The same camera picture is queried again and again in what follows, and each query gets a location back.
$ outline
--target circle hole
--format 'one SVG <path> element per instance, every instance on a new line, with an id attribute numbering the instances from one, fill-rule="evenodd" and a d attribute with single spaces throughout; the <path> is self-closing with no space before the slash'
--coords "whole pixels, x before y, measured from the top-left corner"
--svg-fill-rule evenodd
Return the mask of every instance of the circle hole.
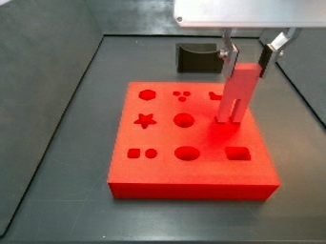
<path id="1" fill-rule="evenodd" d="M 180 102 L 184 102 L 184 101 L 185 101 L 185 97 L 181 96 L 177 100 L 179 100 Z"/>
<path id="2" fill-rule="evenodd" d="M 179 113 L 173 118 L 175 124 L 181 128 L 188 128 L 195 123 L 195 118 L 188 113 Z"/>
<path id="3" fill-rule="evenodd" d="M 179 147 L 175 150 L 175 156 L 183 161 L 196 160 L 200 156 L 200 151 L 193 147 Z"/>
<path id="4" fill-rule="evenodd" d="M 156 156 L 157 156 L 157 151 L 155 149 L 147 149 L 145 157 L 147 158 L 155 158 Z"/>

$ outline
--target dark gray tabletop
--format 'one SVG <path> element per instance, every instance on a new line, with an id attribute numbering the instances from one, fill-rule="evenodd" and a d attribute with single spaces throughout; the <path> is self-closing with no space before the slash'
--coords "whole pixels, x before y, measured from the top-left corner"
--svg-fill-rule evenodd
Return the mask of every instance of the dark gray tabletop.
<path id="1" fill-rule="evenodd" d="M 326 240 L 326 133 L 276 67 L 251 109 L 283 185 L 265 202 L 114 200 L 105 177 L 132 80 L 223 82 L 176 73 L 175 44 L 212 38 L 105 37 L 2 241 Z M 239 62 L 260 44 L 235 39 Z"/>

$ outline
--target red foam block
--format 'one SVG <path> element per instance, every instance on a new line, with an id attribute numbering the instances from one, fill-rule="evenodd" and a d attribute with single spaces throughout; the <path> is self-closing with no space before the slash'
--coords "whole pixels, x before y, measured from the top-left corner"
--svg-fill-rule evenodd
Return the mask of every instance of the red foam block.
<path id="1" fill-rule="evenodd" d="M 223 88 L 129 83 L 108 173 L 116 198 L 264 200 L 277 189 L 249 110 L 240 124 L 216 123 Z"/>

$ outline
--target red block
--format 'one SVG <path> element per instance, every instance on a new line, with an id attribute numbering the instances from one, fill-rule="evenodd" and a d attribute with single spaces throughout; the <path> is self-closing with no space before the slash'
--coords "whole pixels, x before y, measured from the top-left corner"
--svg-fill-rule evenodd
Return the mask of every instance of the red block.
<path id="1" fill-rule="evenodd" d="M 237 63 L 227 79 L 217 111 L 217 122 L 240 123 L 257 84 L 260 66 L 256 63 Z"/>
<path id="2" fill-rule="evenodd" d="M 240 124 L 216 123 L 223 88 L 129 83 L 108 173 L 116 198 L 264 200 L 276 190 L 249 110 Z"/>

